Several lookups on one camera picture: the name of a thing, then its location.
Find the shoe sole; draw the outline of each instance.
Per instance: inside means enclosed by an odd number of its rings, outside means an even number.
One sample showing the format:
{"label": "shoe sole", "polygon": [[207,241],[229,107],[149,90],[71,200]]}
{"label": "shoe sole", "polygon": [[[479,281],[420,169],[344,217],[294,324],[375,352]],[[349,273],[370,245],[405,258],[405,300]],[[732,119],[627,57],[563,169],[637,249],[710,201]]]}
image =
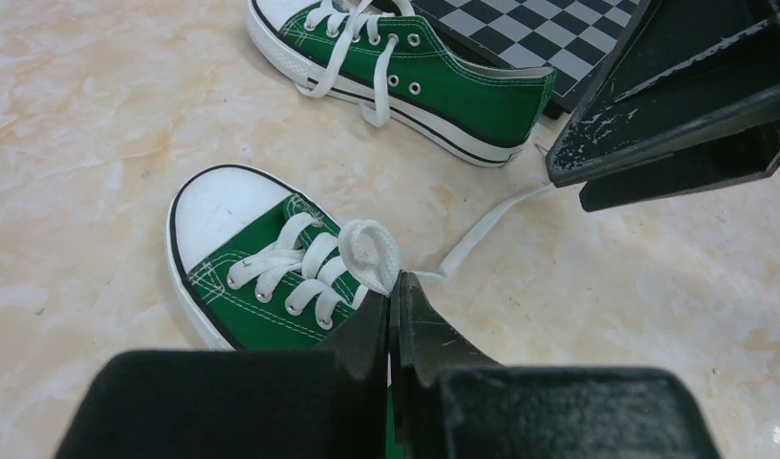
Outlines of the shoe sole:
{"label": "shoe sole", "polygon": [[[281,74],[306,88],[312,88],[325,71],[281,40],[261,18],[252,3],[245,0],[247,32],[266,59]],[[345,76],[337,76],[331,92],[334,98],[375,108],[373,90]],[[425,135],[458,158],[481,167],[503,167],[525,149],[525,144],[503,148],[480,141],[426,110],[397,98],[390,98],[390,116]]]}
{"label": "shoe sole", "polygon": [[187,288],[184,286],[184,283],[182,281],[182,274],[179,268],[176,266],[176,257],[174,256],[173,244],[171,242],[172,234],[174,233],[173,222],[175,220],[173,218],[173,210],[174,207],[176,206],[177,201],[179,201],[179,197],[182,195],[182,191],[186,187],[190,186],[190,184],[192,184],[193,181],[196,178],[200,177],[201,175],[211,170],[215,170],[223,167],[237,167],[240,169],[245,169],[250,172],[256,173],[266,179],[272,180],[273,182],[286,188],[288,191],[295,194],[299,194],[300,196],[303,197],[303,199],[312,203],[319,211],[324,213],[335,224],[338,225],[338,223],[318,203],[316,203],[312,199],[309,199],[309,197],[306,196],[301,191],[294,189],[293,187],[289,186],[282,180],[274,177],[270,173],[264,172],[263,170],[260,169],[255,169],[253,167],[247,167],[244,165],[238,165],[238,164],[217,165],[215,167],[204,170],[194,175],[193,177],[190,178],[190,180],[185,182],[184,185],[182,185],[179,188],[179,191],[177,191],[176,195],[173,197],[173,200],[171,200],[170,202],[170,207],[167,210],[167,221],[165,222],[164,239],[165,239],[165,249],[167,250],[167,268],[170,271],[170,277],[173,280],[173,285],[176,287],[176,293],[179,297],[179,302],[182,304],[182,307],[187,312],[187,316],[190,318],[190,323],[193,324],[193,327],[199,333],[199,336],[202,338],[202,341],[205,342],[207,347],[212,350],[234,351],[236,350],[235,347],[232,344],[230,344],[229,341],[227,341],[227,339],[224,338],[221,332],[218,331],[218,329],[215,327],[215,325],[213,325],[209,317],[207,317],[205,312],[202,311],[202,308],[198,304],[196,304],[196,302],[193,300],[193,297],[190,295],[190,292],[188,292]]}

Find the green canvas fabric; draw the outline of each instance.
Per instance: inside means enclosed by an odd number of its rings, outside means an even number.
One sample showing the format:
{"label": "green canvas fabric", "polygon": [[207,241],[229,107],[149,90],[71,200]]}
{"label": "green canvas fabric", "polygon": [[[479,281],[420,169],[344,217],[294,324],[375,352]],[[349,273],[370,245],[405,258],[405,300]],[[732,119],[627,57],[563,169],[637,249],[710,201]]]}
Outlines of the green canvas fabric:
{"label": "green canvas fabric", "polygon": [[[271,301],[261,303],[255,298],[254,282],[238,290],[227,285],[229,268],[241,259],[258,253],[277,236],[293,215],[308,212],[322,221],[322,228],[308,227],[299,237],[308,248],[321,232],[339,235],[339,226],[319,208],[294,194],[280,205],[255,220],[214,251],[189,273],[188,281],[207,307],[246,349],[296,349],[314,346],[328,336],[316,323],[314,303],[300,316],[286,311],[286,297],[304,279],[299,273],[287,273],[272,294]],[[331,257],[338,256],[334,251]],[[353,301],[358,282],[349,273],[334,282],[334,290],[348,302]],[[346,304],[336,305],[332,315],[334,326],[348,318],[353,309]]]}
{"label": "green canvas fabric", "polygon": [[[325,22],[313,31],[305,29],[306,16],[316,7],[312,5],[290,18],[280,34],[284,41],[325,67],[336,38],[326,34]],[[435,113],[486,143],[513,147],[525,142],[550,99],[555,73],[502,78],[471,72],[451,57],[451,51],[420,16],[381,19],[378,45],[371,45],[362,31],[359,42],[351,45],[340,73],[373,87],[376,61],[390,33],[400,39],[387,70],[387,75],[400,78],[398,86],[388,87],[392,97]],[[408,42],[411,33],[420,37],[419,46]],[[412,82],[421,85],[418,95],[409,91]]]}

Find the black square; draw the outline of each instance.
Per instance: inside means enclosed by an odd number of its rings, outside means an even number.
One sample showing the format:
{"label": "black square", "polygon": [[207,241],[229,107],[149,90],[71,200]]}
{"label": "black square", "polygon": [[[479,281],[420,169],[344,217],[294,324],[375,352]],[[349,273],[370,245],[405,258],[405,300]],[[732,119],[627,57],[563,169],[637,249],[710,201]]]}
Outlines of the black square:
{"label": "black square", "polygon": [[593,24],[593,27],[612,36],[616,40],[620,37],[620,33],[623,32],[623,27],[618,25],[618,23],[613,22],[608,17],[598,19],[596,23]]}
{"label": "black square", "polygon": [[484,24],[490,24],[494,21],[494,19],[497,19],[503,15],[501,12],[495,8],[490,7],[489,5],[486,5],[481,0],[471,0],[470,2],[463,5],[461,10],[466,12],[468,15],[479,19]]}
{"label": "black square", "polygon": [[416,3],[413,5],[415,7],[415,10],[418,14],[421,14],[422,12],[425,12],[430,17],[434,17],[435,19],[441,19],[442,17],[446,16],[447,14],[457,10],[452,5],[449,5],[445,0],[426,0],[424,2],[426,5],[426,8],[422,8]]}
{"label": "black square", "polygon": [[584,5],[585,7],[589,7],[591,10],[600,12],[601,14],[606,14],[607,11],[613,8],[604,0],[578,0],[578,3]]}
{"label": "black square", "polygon": [[483,27],[473,33],[469,38],[492,50],[496,55],[507,50],[514,44],[514,40],[495,31],[491,27]]}
{"label": "black square", "polygon": [[626,11],[626,12],[628,12],[628,13],[629,13],[629,15],[631,16],[631,15],[632,15],[632,13],[634,13],[634,12],[635,12],[635,8],[636,8],[637,6],[638,6],[638,5],[636,5],[636,4],[632,3],[632,2],[630,2],[629,0],[623,0],[622,2],[620,2],[620,3],[617,5],[617,7],[616,7],[616,8],[618,8],[619,10],[622,10],[622,11]]}
{"label": "black square", "polygon": [[563,11],[551,19],[552,22],[555,22],[559,26],[562,26],[564,29],[566,29],[568,32],[572,32],[576,35],[579,35],[580,33],[587,30],[587,23],[582,21],[581,19],[573,16],[572,14]]}
{"label": "black square", "polygon": [[555,93],[564,95],[573,89],[575,84],[576,81],[572,76],[569,76],[561,70],[556,69],[556,80],[553,83],[553,91]]}
{"label": "black square", "polygon": [[523,7],[522,5],[509,11],[509,16],[520,24],[530,28],[531,30],[536,30],[537,27],[545,24],[545,22],[548,21],[548,19],[545,19],[539,14]]}
{"label": "black square", "polygon": [[606,53],[599,48],[596,48],[581,38],[571,41],[565,49],[568,50],[568,53],[575,55],[590,65],[596,65],[606,55]]}
{"label": "black square", "polygon": [[519,40],[519,44],[545,60],[549,60],[561,50],[561,47],[539,33],[529,33],[528,36]]}

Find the floor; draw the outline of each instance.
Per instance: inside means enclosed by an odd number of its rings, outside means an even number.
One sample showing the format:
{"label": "floor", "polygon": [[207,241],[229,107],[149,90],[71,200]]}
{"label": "floor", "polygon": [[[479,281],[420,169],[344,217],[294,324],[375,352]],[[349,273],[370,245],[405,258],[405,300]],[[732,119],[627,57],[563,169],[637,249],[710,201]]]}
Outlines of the floor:
{"label": "floor", "polygon": [[[546,122],[533,140],[550,145]],[[486,210],[545,178],[464,164],[407,127],[300,96],[239,0],[0,1],[0,458],[49,457],[85,387],[135,348],[198,348],[165,267],[177,187],[262,167],[436,268]],[[432,303],[507,364],[679,375],[724,457],[780,457],[780,171],[588,214],[575,187],[512,210]]]}

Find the chessboard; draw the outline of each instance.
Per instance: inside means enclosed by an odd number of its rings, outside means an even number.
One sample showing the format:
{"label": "chessboard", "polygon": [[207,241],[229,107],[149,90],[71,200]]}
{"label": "chessboard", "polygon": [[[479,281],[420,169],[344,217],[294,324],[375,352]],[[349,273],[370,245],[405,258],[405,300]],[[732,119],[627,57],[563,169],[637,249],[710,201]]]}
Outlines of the chessboard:
{"label": "chessboard", "polygon": [[616,45],[639,0],[413,0],[439,32],[495,65],[556,69],[570,112]]}

